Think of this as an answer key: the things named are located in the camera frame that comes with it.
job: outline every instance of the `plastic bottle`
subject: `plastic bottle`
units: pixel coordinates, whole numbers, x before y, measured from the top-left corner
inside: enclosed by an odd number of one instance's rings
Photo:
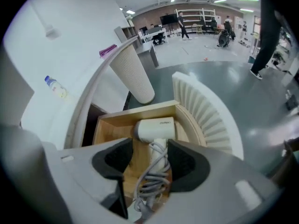
[[[49,76],[46,76],[45,82],[51,88],[51,90],[54,93],[56,93],[59,97],[65,98],[67,96],[66,89],[60,83],[58,83],[57,80],[55,80]]]

